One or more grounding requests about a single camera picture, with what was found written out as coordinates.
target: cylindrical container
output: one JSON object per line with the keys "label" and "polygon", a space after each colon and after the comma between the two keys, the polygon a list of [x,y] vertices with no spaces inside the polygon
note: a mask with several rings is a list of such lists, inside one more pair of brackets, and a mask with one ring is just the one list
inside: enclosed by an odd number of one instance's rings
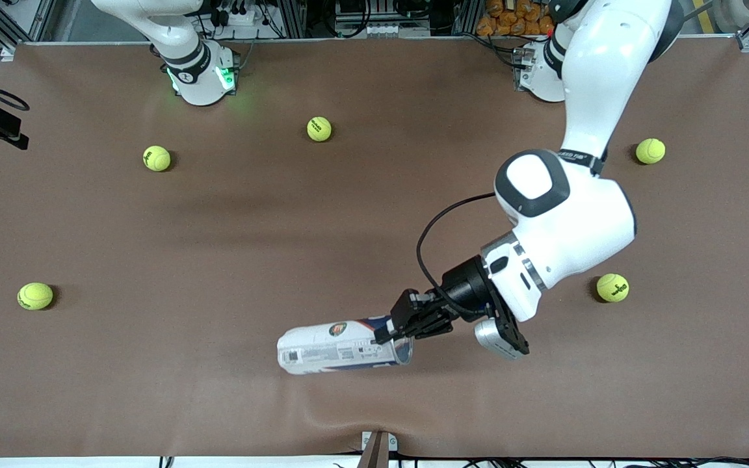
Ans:
{"label": "cylindrical container", "polygon": [[294,375],[409,364],[414,338],[377,344],[383,325],[394,330],[389,316],[294,328],[276,341],[276,359]]}

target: table surface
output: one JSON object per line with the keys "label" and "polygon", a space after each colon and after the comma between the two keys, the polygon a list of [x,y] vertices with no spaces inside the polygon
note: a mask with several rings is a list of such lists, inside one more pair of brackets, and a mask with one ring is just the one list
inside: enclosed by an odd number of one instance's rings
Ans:
{"label": "table surface", "polygon": [[[0,142],[0,456],[289,455],[395,433],[414,456],[749,456],[749,54],[681,39],[648,66],[604,177],[636,241],[544,296],[532,354],[472,326],[401,368],[289,376],[293,326],[380,315],[425,288],[431,216],[558,149],[562,104],[512,89],[468,41],[259,44],[212,107],[170,93],[145,47],[19,47],[29,150]],[[324,115],[327,143],[304,124]],[[668,145],[642,166],[631,146]],[[146,146],[177,157],[145,169]],[[508,223],[494,201],[436,226],[436,275]],[[590,295],[620,272],[620,304]],[[24,311],[24,283],[59,293]]]}

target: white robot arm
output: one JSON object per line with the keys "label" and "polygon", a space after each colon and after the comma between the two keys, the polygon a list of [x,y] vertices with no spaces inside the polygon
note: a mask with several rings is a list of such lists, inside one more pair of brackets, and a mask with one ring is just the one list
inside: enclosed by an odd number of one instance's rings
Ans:
{"label": "white robot arm", "polygon": [[172,86],[187,103],[207,106],[235,90],[238,63],[233,51],[202,40],[185,14],[203,0],[92,0],[146,36],[166,62]]}
{"label": "white robot arm", "polygon": [[[672,3],[677,0],[550,2],[559,16],[561,8],[572,11],[522,76],[532,75],[530,91],[537,96],[559,83],[566,106],[560,151],[522,151],[502,165],[494,192],[514,228],[445,273],[440,287],[405,291],[391,312],[395,331],[377,331],[379,343],[445,333],[455,318],[488,317],[475,326],[479,343],[504,358],[520,358],[529,349],[516,322],[536,314],[543,292],[632,242],[637,223],[628,198],[599,175],[643,69],[683,23]],[[677,29],[662,41],[668,23]],[[601,216],[603,207],[608,216]]]}

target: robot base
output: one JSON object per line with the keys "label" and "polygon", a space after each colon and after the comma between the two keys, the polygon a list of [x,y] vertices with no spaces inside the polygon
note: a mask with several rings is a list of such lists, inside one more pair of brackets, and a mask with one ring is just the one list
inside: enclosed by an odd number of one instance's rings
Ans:
{"label": "robot base", "polygon": [[545,62],[543,50],[543,44],[536,42],[514,49],[512,62],[525,66],[514,68],[516,91],[529,91],[543,101],[560,103],[565,100],[562,80]]}
{"label": "robot base", "polygon": [[210,48],[210,65],[195,83],[182,83],[169,73],[175,95],[193,106],[209,106],[226,95],[235,95],[239,80],[241,56],[215,41],[206,40],[205,45]]}

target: can label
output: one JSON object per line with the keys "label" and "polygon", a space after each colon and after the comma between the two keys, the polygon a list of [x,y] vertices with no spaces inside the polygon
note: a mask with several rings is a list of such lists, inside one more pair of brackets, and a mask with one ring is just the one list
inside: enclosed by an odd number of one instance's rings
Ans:
{"label": "can label", "polygon": [[295,375],[408,364],[413,339],[377,344],[374,332],[383,325],[393,330],[389,316],[294,328],[277,341],[277,361]]}

